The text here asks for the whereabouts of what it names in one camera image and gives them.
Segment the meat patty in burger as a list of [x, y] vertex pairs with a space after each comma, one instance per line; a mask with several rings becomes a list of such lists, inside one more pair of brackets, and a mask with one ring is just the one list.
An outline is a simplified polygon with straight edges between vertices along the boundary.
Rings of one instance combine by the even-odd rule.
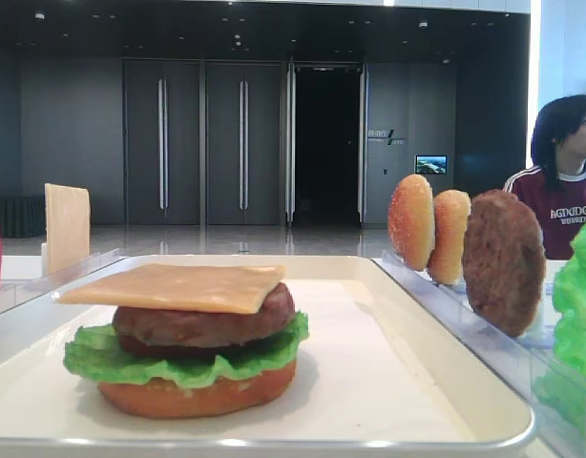
[[257, 346], [285, 330], [294, 316], [293, 298], [281, 282], [253, 315], [120, 306], [113, 328], [120, 346], [138, 357], [206, 359]]

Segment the standing green lettuce leaf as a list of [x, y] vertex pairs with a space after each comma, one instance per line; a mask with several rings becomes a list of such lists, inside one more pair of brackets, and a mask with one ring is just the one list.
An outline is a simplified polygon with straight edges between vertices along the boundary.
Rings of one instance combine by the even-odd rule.
[[577, 428], [586, 427], [586, 223], [572, 241], [571, 259], [556, 273], [553, 306], [561, 314], [555, 326], [555, 359], [535, 383], [537, 397]]

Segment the bottom bun in tray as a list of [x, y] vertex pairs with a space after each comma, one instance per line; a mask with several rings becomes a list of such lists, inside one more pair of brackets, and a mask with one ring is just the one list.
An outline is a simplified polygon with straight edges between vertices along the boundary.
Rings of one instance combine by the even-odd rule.
[[182, 388], [154, 378], [144, 385], [101, 382], [101, 394], [119, 410], [151, 419], [212, 417], [268, 404], [294, 379], [297, 362], [240, 381], [218, 378], [207, 387]]

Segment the standing cheese slice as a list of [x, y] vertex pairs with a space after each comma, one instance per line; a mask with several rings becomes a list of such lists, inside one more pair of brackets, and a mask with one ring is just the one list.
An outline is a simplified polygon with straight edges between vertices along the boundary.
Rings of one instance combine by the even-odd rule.
[[91, 205], [85, 188], [46, 183], [46, 267], [51, 274], [90, 255]]

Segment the sesame top bun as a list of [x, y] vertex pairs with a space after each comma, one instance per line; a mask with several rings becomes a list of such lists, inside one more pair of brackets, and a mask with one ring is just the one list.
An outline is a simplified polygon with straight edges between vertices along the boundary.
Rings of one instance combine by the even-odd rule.
[[396, 186], [387, 212], [393, 249], [407, 267], [423, 271], [435, 246], [433, 194], [421, 175], [404, 177]]

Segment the standing meat patty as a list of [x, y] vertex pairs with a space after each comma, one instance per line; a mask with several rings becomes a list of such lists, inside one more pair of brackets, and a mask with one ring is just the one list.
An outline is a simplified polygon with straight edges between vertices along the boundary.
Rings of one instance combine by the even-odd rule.
[[498, 189], [474, 197], [462, 266], [472, 310], [510, 337], [522, 335], [537, 312], [546, 268], [533, 210]]

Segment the cheese slice on burger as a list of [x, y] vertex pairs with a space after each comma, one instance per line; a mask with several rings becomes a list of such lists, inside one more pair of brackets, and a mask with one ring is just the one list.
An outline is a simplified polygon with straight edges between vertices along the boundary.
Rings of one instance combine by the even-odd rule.
[[58, 294], [69, 304], [252, 315], [281, 282], [284, 267], [148, 263]]

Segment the lettuce leaf in burger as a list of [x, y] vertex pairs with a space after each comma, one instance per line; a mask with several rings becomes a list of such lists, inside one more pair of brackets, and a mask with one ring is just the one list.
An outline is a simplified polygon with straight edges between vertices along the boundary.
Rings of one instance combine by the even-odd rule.
[[94, 382], [144, 385], [161, 378], [182, 388], [202, 388], [219, 378], [241, 381], [281, 369], [297, 358], [299, 344], [308, 337], [308, 316], [299, 311], [285, 330], [239, 350], [209, 358], [164, 359], [125, 351], [107, 324], [78, 328], [65, 344], [63, 364], [72, 374]]

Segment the person in maroon shirt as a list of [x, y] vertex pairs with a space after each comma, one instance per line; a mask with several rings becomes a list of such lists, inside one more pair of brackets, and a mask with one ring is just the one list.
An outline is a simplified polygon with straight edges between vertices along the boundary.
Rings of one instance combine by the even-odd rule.
[[538, 113], [533, 166], [510, 176], [503, 190], [531, 208], [549, 260], [568, 260], [586, 222], [586, 94], [555, 99]]

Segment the small wall screen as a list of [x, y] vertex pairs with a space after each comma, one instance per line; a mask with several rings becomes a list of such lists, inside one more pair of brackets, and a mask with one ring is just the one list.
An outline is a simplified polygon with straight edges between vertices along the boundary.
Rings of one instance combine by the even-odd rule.
[[415, 173], [419, 175], [445, 175], [448, 171], [448, 157], [429, 155], [415, 157]]

